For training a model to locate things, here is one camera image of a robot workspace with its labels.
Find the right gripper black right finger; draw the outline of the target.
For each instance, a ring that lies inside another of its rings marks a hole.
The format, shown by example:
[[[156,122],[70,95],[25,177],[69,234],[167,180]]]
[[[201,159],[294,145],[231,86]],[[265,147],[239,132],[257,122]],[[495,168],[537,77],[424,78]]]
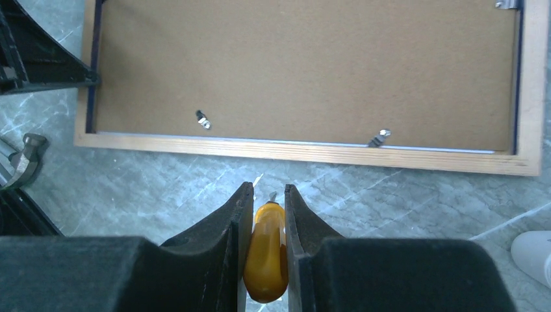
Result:
[[[290,311],[514,311],[490,255],[455,239],[346,238],[285,189]]]

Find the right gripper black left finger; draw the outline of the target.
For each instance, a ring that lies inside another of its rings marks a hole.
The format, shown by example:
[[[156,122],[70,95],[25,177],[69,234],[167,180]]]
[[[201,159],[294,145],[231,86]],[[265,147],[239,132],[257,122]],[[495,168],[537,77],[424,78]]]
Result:
[[[2,311],[243,311],[253,185],[158,245],[143,237],[2,237]]]

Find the yellow handled screwdriver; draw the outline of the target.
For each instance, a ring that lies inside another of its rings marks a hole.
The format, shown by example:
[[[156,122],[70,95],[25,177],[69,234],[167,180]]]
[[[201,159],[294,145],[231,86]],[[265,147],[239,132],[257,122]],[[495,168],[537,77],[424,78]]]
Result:
[[[244,267],[248,294],[262,304],[277,300],[288,287],[285,210],[276,197],[271,193],[255,214]]]

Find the blue picture frame with photo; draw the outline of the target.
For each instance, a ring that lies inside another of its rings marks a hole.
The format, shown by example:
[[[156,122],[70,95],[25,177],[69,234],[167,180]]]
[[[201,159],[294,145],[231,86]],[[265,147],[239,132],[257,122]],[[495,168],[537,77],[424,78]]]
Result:
[[[548,1],[87,1],[78,146],[541,173]]]

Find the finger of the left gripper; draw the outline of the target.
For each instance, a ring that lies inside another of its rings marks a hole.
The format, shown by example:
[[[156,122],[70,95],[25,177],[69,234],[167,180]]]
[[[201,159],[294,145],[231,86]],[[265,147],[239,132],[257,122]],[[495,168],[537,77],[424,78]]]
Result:
[[[97,85],[99,74],[61,46],[18,1],[1,1],[1,94]]]

